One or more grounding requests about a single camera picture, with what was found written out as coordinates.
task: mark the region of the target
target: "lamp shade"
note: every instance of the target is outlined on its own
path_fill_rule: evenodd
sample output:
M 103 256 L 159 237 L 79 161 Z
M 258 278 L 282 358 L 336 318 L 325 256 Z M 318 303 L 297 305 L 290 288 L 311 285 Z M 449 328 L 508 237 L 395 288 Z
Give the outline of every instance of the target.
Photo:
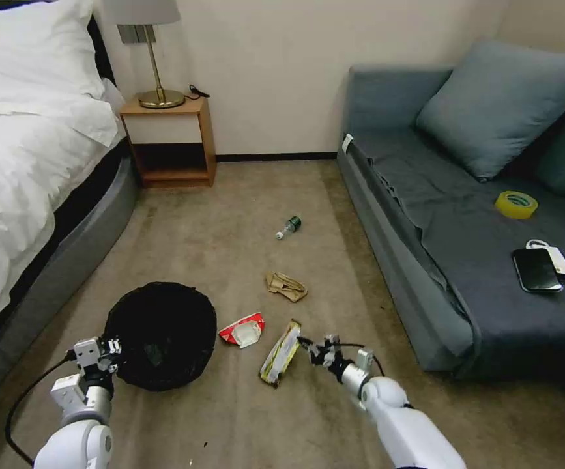
M 175 23 L 180 19 L 176 0 L 103 0 L 106 21 L 121 25 Z

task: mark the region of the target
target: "baseboard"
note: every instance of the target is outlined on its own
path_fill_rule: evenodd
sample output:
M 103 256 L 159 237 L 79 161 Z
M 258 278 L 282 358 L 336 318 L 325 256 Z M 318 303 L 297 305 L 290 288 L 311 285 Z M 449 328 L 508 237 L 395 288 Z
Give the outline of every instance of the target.
M 334 160 L 336 152 L 259 153 L 217 155 L 218 162 Z

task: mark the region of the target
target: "beige carpet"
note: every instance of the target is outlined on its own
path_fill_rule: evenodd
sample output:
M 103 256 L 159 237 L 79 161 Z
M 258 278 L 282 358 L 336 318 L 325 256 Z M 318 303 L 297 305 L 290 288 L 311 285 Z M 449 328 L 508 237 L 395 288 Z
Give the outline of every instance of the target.
M 301 232 L 275 232 L 298 214 Z M 263 274 L 305 282 L 298 304 L 267 292 Z M 339 333 L 371 345 L 469 468 L 565 469 L 565 396 L 543 384 L 466 384 L 422 372 L 335 162 L 220 164 L 211 189 L 145 193 L 126 231 L 91 279 L 25 354 L 0 389 L 0 468 L 24 463 L 4 443 L 8 406 L 78 339 L 101 332 L 121 295 L 154 280 L 197 287 L 219 327 L 255 311 L 267 326 L 244 350 L 218 341 L 203 376 L 165 393 L 115 382 L 112 467 L 388 468 L 372 424 L 344 389 L 299 354 L 274 390 L 257 377 L 291 317 L 319 339 Z M 31 454 L 56 430 L 43 382 L 14 428 Z

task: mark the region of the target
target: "black smartphone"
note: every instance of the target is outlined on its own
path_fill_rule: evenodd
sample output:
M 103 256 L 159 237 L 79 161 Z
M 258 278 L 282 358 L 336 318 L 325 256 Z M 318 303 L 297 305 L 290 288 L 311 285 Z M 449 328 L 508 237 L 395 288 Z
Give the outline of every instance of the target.
M 546 249 L 517 249 L 512 252 L 521 288 L 531 293 L 555 293 L 562 290 L 554 263 Z

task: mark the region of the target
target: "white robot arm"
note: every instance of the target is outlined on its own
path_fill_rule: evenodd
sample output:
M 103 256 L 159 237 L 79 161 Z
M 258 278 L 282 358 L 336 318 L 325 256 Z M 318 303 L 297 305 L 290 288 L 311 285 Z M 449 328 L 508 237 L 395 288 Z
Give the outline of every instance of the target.
M 362 348 L 356 363 L 343 358 L 337 336 L 324 345 L 304 337 L 299 343 L 311 362 L 334 373 L 359 407 L 375 422 L 380 441 L 396 468 L 465 469 L 465 462 L 434 423 L 414 409 L 402 387 L 390 378 L 371 378 L 373 353 Z
M 108 420 L 121 346 L 117 340 L 94 337 L 76 343 L 74 352 L 80 373 L 56 380 L 50 391 L 63 418 L 36 456 L 35 469 L 106 469 L 111 460 Z
M 111 429 L 81 420 L 53 434 L 35 459 L 35 469 L 106 469 L 111 460 Z

